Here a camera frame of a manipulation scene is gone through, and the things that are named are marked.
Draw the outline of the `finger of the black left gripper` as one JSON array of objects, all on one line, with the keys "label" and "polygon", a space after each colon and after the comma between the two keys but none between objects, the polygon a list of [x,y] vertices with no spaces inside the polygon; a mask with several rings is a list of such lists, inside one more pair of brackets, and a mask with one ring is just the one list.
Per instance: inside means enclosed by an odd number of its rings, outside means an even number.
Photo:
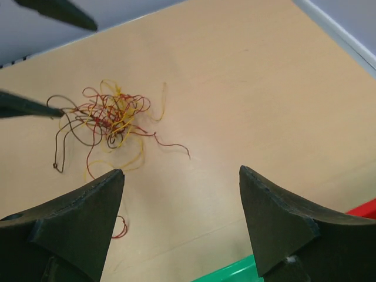
[{"label": "finger of the black left gripper", "polygon": [[14,2],[51,19],[89,31],[98,30],[96,21],[69,0],[14,0]]},{"label": "finger of the black left gripper", "polygon": [[1,119],[21,116],[61,118],[63,111],[1,89]]}]

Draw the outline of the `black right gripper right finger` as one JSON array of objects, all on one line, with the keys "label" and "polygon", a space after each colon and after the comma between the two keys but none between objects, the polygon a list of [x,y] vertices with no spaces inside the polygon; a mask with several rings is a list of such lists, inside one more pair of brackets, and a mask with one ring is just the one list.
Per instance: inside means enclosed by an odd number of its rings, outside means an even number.
[{"label": "black right gripper right finger", "polygon": [[375,220],[328,209],[239,170],[257,271],[265,281],[374,281]]}]

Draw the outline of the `near green plastic bin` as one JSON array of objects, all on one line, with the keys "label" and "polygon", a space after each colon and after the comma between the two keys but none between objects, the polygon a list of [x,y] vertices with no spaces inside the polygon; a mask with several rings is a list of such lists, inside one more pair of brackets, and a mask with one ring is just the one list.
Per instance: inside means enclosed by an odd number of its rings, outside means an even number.
[{"label": "near green plastic bin", "polygon": [[194,282],[263,282],[259,277],[254,256],[247,256],[235,263],[225,266]]}]

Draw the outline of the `red plastic bin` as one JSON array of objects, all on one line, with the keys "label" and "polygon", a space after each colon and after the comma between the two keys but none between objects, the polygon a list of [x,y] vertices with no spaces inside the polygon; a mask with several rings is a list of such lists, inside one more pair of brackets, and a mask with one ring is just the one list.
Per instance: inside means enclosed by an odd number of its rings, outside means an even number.
[{"label": "red plastic bin", "polygon": [[372,199],[350,211],[347,214],[369,219],[376,219],[376,199]]}]

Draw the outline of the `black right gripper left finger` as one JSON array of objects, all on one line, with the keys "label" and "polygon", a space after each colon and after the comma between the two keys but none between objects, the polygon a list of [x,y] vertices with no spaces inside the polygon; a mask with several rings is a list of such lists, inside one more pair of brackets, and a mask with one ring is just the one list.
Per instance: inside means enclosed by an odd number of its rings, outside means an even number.
[{"label": "black right gripper left finger", "polygon": [[124,182],[113,169],[1,219],[1,281],[100,281]]}]

